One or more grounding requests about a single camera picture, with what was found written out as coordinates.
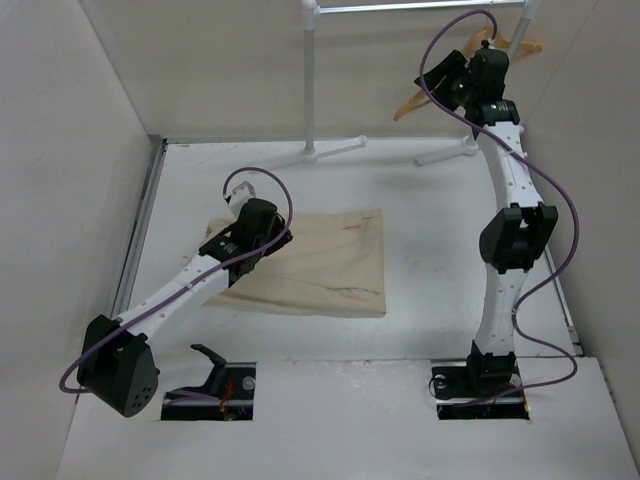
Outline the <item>wooden clothes hanger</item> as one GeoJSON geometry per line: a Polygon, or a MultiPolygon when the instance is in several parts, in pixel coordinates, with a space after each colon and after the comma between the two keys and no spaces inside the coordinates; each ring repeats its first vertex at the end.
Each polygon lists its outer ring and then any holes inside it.
{"type": "Polygon", "coordinates": [[[497,101],[504,93],[509,66],[542,51],[543,44],[538,41],[507,39],[500,31],[486,27],[470,37],[462,49],[451,51],[418,76],[414,80],[418,92],[398,108],[393,119],[398,121],[433,100],[450,111],[497,101]]]}

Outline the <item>beige trousers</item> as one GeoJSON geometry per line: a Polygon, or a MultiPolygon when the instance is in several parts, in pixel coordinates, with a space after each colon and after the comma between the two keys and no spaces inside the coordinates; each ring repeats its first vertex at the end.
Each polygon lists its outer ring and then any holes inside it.
{"type": "Polygon", "coordinates": [[[296,213],[291,231],[290,243],[205,306],[278,315],[386,315],[380,209],[296,213]]]}

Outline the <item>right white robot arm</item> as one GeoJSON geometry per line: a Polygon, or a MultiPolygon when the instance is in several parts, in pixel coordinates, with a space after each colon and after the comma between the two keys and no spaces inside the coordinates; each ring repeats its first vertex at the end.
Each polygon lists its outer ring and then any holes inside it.
{"type": "Polygon", "coordinates": [[[432,370],[439,400],[491,397],[516,373],[513,308],[558,221],[522,163],[520,118],[503,97],[508,55],[484,42],[471,58],[452,51],[417,82],[449,112],[463,109],[492,180],[496,214],[479,237],[487,284],[480,326],[463,366],[432,370]]]}

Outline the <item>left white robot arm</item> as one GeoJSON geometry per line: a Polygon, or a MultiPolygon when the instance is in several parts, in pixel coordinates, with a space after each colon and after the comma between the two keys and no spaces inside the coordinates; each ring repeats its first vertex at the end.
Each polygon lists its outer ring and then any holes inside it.
{"type": "Polygon", "coordinates": [[[125,418],[142,411],[159,385],[153,336],[169,322],[187,319],[289,243],[291,221],[267,200],[247,200],[236,221],[201,245],[155,294],[115,319],[100,315],[89,323],[78,383],[125,418]]]}

